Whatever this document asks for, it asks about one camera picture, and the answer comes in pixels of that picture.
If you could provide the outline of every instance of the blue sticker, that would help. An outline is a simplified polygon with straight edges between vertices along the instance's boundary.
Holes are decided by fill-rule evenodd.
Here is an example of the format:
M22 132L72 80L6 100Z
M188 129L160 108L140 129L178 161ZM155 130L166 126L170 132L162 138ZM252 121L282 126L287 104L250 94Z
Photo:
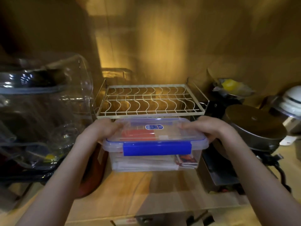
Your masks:
M145 125L145 128L147 130L153 130L153 129L163 129L163 125L160 124L152 124L152 125Z

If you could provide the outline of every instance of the plastic container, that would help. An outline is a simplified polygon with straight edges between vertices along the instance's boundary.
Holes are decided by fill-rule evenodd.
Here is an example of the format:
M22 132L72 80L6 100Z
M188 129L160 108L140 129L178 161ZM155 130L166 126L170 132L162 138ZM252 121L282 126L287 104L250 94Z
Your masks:
M185 118L119 119L121 130L103 141L115 171L165 171L198 166L208 139L193 129L181 129Z

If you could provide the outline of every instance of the wire rack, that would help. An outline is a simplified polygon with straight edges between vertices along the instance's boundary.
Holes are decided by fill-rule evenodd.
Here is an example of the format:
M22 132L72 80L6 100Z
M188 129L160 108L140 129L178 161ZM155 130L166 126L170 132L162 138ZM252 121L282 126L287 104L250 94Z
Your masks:
M102 97L97 118L180 117L204 115L208 98L199 102L186 84L107 86L98 93Z

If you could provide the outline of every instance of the red item inside container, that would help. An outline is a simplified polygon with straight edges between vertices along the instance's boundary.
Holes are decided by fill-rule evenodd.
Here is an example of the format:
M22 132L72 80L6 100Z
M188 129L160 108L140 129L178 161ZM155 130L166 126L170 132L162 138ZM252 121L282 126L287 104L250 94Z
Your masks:
M120 141L151 141L157 140L153 130L147 129L128 129L121 133Z

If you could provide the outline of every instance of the pot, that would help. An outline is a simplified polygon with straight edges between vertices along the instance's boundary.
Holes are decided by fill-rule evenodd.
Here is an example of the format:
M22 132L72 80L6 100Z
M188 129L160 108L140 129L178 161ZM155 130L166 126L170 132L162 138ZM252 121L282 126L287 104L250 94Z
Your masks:
M223 120L236 129L250 149L256 151L274 152L287 135L280 119L248 105L228 106Z

